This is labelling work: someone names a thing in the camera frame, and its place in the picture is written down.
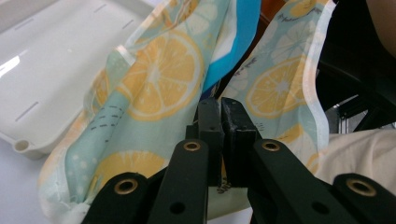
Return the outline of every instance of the white plastic tray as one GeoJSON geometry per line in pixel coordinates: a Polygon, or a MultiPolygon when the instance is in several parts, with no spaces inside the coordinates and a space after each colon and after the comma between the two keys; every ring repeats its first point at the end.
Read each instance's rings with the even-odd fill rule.
{"type": "Polygon", "coordinates": [[[143,0],[60,0],[1,33],[0,138],[31,159],[50,153],[107,54],[152,9],[143,0]]]}

